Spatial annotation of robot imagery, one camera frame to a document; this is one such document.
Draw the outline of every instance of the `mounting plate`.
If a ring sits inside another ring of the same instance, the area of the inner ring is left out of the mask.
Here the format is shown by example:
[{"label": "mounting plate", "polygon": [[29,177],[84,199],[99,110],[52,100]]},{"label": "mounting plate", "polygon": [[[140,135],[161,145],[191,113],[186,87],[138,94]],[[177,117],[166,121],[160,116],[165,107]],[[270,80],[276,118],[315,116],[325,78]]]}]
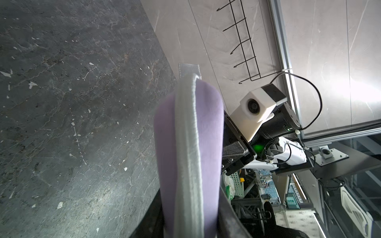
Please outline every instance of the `mounting plate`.
[{"label": "mounting plate", "polygon": [[330,157],[328,159],[323,158],[320,154],[315,155],[316,163],[320,166],[328,165],[334,162],[337,162],[339,160],[343,160],[346,158],[349,158],[347,154],[344,154],[343,152],[332,148],[330,149],[331,153],[333,154],[333,157]]}]

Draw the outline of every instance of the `black wire rack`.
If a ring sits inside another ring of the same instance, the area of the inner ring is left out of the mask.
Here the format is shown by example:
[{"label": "black wire rack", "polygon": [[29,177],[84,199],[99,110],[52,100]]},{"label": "black wire rack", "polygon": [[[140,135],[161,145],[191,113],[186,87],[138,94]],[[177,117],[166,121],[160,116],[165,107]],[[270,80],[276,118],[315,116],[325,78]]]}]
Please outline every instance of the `black wire rack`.
[{"label": "black wire rack", "polygon": [[[236,21],[236,19],[235,19],[235,15],[234,15],[234,11],[233,11],[233,6],[232,6],[232,2],[234,2],[234,1],[235,1],[235,0],[232,0],[232,1],[229,0],[229,3],[228,3],[228,4],[226,4],[225,6],[223,6],[223,7],[221,7],[221,8],[218,8],[217,11],[219,11],[219,10],[225,8],[225,7],[228,6],[228,5],[230,5],[230,9],[232,10],[233,19],[234,19],[234,24],[231,25],[231,26],[229,26],[229,27],[226,28],[225,30],[223,30],[223,32],[235,26],[235,29],[237,30],[238,39],[239,39],[239,42],[240,42],[240,43],[239,43],[239,44],[232,50],[232,52],[231,52],[230,54],[233,54],[233,52],[234,52],[239,46],[241,46],[242,54],[243,54],[243,58],[244,58],[245,61],[243,61],[243,62],[241,62],[241,63],[235,65],[233,68],[236,68],[237,66],[239,66],[239,65],[245,63],[245,64],[246,64],[246,68],[247,68],[247,72],[248,72],[248,74],[249,74],[249,77],[248,77],[248,78],[246,78],[246,79],[240,81],[238,84],[242,84],[242,82],[244,82],[244,81],[246,81],[246,80],[249,80],[249,79],[250,79],[250,81],[255,81],[255,80],[258,80],[258,79],[261,79],[261,78],[264,78],[264,77],[267,77],[267,76],[270,76],[270,75],[273,75],[273,74],[276,74],[276,73],[281,72],[281,71],[278,71],[278,72],[275,72],[275,73],[267,74],[267,75],[265,75],[265,76],[262,76],[262,75],[261,75],[261,72],[259,71],[259,67],[258,67],[257,57],[255,56],[253,43],[252,43],[252,41],[251,41],[251,37],[250,37],[249,27],[247,26],[246,15],[245,15],[245,11],[244,11],[244,9],[243,9],[242,0],[240,0],[240,3],[241,3],[242,13],[243,13],[243,19],[241,19],[241,20],[239,20],[239,21]],[[240,36],[240,34],[239,34],[238,27],[237,27],[237,24],[238,24],[238,23],[241,23],[241,22],[245,22],[246,30],[247,30],[247,34],[248,34],[248,39],[246,39],[246,40],[244,40],[244,41],[241,40],[241,36]],[[247,42],[247,41],[250,41],[251,49],[252,49],[252,51],[253,51],[253,57],[251,57],[251,58],[249,58],[249,59],[246,59],[245,51],[243,50],[243,46],[242,46],[242,44],[245,43],[245,42]],[[248,61],[249,61],[249,60],[252,60],[252,59],[255,60],[255,66],[256,66],[256,68],[257,68],[257,72],[258,72],[257,74],[254,74],[253,76],[251,75],[250,70],[249,70],[249,66],[248,66]]]}]

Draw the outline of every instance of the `dark marble surface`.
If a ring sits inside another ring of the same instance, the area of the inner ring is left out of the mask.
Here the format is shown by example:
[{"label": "dark marble surface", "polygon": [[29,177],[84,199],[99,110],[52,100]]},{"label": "dark marble surface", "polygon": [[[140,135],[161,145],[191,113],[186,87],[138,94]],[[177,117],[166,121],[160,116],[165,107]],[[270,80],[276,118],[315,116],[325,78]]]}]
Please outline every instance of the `dark marble surface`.
[{"label": "dark marble surface", "polygon": [[128,237],[175,84],[138,0],[0,3],[0,237]]}]

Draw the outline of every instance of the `plastic bag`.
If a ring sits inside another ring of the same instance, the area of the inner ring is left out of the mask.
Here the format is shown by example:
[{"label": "plastic bag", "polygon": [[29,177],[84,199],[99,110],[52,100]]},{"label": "plastic bag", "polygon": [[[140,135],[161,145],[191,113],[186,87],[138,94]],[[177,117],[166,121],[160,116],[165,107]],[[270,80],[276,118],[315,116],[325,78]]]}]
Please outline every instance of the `plastic bag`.
[{"label": "plastic bag", "polygon": [[231,201],[233,200],[235,195],[234,181],[231,177],[227,176],[226,174],[223,175],[223,178],[227,199]]}]

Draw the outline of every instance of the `purple cloth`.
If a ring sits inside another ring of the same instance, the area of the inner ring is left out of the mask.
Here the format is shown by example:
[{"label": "purple cloth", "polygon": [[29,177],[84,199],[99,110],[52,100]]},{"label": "purple cloth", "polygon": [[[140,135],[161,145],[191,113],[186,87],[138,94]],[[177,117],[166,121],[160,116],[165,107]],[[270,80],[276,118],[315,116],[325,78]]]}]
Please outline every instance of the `purple cloth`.
[{"label": "purple cloth", "polygon": [[[175,93],[169,94],[156,110],[154,119],[157,168],[165,228],[173,237],[177,182],[176,138],[174,127]],[[217,233],[217,214],[224,131],[221,95],[210,84],[196,81],[196,113],[202,170],[205,238]]]}]

